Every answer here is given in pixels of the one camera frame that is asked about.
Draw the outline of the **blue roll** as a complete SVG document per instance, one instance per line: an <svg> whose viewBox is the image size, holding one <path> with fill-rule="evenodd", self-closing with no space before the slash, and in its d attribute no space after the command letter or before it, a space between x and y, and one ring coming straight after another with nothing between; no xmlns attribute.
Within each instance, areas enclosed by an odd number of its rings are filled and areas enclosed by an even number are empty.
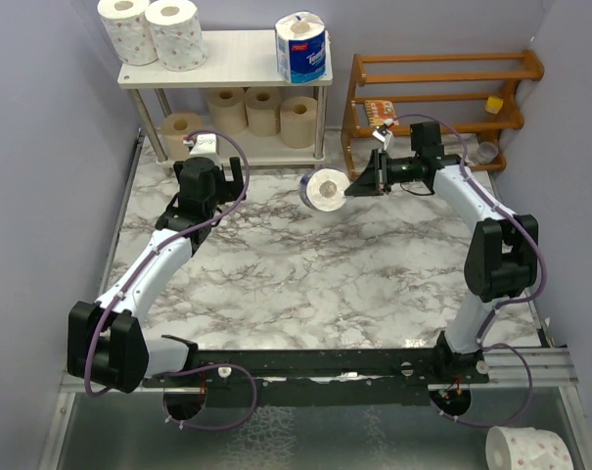
<svg viewBox="0 0 592 470"><path fill-rule="evenodd" d="M320 17L296 12L275 23L278 74L290 84L305 84L326 72L326 28Z"/></svg>
<svg viewBox="0 0 592 470"><path fill-rule="evenodd" d="M298 184L303 203L319 212L340 210L347 197L344 194L350 182L345 173L334 168L320 167L306 173Z"/></svg>

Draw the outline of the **white red-dotted roll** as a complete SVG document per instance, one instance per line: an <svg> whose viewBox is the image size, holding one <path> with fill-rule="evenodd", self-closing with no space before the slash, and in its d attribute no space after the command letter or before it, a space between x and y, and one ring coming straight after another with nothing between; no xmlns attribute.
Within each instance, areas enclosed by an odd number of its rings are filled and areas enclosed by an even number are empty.
<svg viewBox="0 0 592 470"><path fill-rule="evenodd" d="M145 11L159 63L169 71L191 71L208 58L199 11L192 1L159 0Z"/></svg>
<svg viewBox="0 0 592 470"><path fill-rule="evenodd" d="M100 0L97 11L118 58L131 66L158 59L145 12L149 0Z"/></svg>

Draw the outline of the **white red-dotted roll front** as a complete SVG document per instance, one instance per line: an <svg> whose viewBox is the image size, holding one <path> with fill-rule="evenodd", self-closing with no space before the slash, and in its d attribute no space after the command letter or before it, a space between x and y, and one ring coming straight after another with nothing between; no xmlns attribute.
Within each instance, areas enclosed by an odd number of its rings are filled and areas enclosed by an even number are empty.
<svg viewBox="0 0 592 470"><path fill-rule="evenodd" d="M158 59L145 12L149 0L100 0L97 11L118 58L131 66Z"/></svg>

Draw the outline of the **brown paper roll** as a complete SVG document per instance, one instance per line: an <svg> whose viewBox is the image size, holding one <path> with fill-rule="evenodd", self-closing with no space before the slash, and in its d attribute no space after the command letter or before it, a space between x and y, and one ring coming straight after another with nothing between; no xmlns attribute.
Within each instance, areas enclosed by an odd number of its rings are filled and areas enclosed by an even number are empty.
<svg viewBox="0 0 592 470"><path fill-rule="evenodd" d="M161 125L167 156L173 161L184 161L189 157L189 148L184 138L203 126L200 116L195 113L172 113Z"/></svg>
<svg viewBox="0 0 592 470"><path fill-rule="evenodd" d="M293 97L280 107L280 137L290 148L312 146L316 136L317 101L310 97Z"/></svg>
<svg viewBox="0 0 592 470"><path fill-rule="evenodd" d="M250 87L245 93L245 106L250 132L269 137L280 132L282 95L278 87Z"/></svg>
<svg viewBox="0 0 592 470"><path fill-rule="evenodd" d="M211 88L207 92L207 105L211 122L218 130L238 134L248 127L243 88Z"/></svg>

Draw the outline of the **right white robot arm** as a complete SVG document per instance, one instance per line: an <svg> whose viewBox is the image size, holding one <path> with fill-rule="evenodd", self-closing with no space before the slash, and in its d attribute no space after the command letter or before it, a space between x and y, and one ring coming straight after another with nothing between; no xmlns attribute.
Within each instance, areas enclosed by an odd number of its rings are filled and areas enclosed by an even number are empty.
<svg viewBox="0 0 592 470"><path fill-rule="evenodd" d="M395 121L389 118L373 133L381 148L345 190L348 198L382 196L393 186L421 182L443 199L472 231L464 264L468 293L459 312L437 342L444 352L432 359L433 375L453 383L468 368L465 354L481 349L498 309L524 301L524 291L542 286L545 260L538 247L538 222L501 205L471 173L466 155L446 154L444 123L421 116L410 126L413 156L388 154Z"/></svg>

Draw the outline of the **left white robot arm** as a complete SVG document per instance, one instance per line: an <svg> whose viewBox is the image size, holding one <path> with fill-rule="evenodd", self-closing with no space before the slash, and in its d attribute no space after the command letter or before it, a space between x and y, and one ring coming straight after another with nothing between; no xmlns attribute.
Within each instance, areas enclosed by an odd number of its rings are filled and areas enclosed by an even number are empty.
<svg viewBox="0 0 592 470"><path fill-rule="evenodd" d="M245 199L248 159L232 157L229 163L225 170L204 155L175 163L178 191L143 252L96 301L70 310L67 371L83 380L88 396L131 393L144 379L162 374L180 387L198 377L189 342L171 336L148 340L142 323L173 275Z"/></svg>

